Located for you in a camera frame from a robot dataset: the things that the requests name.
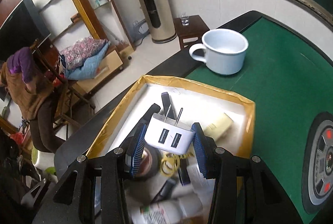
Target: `blue blanket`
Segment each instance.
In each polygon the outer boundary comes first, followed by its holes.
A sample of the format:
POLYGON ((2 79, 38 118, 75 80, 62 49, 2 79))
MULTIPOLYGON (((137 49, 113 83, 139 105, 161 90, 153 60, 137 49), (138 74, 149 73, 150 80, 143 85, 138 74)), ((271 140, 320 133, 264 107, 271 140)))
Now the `blue blanket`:
POLYGON ((96 76, 97 68, 101 63, 102 59, 110 42, 107 42, 104 47, 95 55, 90 58, 87 58, 84 62, 83 66, 80 68, 76 68, 75 70, 65 70, 65 77, 69 80, 82 80, 82 79, 90 79, 96 76))

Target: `red bag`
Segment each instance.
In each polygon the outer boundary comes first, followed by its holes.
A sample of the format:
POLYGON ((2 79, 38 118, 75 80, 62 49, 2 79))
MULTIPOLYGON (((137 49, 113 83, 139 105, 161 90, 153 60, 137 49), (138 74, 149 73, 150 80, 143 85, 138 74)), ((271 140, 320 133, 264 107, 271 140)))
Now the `red bag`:
POLYGON ((21 132, 11 134, 9 137, 13 139, 17 145, 21 145, 23 143, 23 134, 21 132))

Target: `brown pants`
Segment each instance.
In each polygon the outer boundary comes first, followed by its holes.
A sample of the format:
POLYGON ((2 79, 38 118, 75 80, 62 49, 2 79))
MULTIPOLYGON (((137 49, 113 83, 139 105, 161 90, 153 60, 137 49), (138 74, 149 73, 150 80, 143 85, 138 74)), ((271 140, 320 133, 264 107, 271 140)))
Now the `brown pants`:
POLYGON ((59 94, 53 92, 43 102, 36 119, 30 120, 30 132, 34 147, 47 153, 56 153, 65 141, 54 134, 53 120, 57 110, 59 94))

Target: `bottle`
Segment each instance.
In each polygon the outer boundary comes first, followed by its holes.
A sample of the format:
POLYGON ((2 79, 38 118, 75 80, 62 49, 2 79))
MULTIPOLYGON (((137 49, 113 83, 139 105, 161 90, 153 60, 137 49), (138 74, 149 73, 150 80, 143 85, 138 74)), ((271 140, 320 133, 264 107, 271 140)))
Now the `bottle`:
POLYGON ((203 205, 192 193, 177 200, 165 200, 136 208, 131 217, 134 224, 176 224, 180 220, 200 215, 203 205))

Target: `glass cup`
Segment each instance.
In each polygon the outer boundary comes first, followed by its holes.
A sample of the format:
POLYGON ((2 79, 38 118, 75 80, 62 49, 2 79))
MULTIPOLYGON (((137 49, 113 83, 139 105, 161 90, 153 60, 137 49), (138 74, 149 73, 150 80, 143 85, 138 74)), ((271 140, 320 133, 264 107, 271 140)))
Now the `glass cup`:
POLYGON ((186 13, 182 13, 180 15, 180 20, 183 26, 188 26, 189 25, 189 16, 186 13))

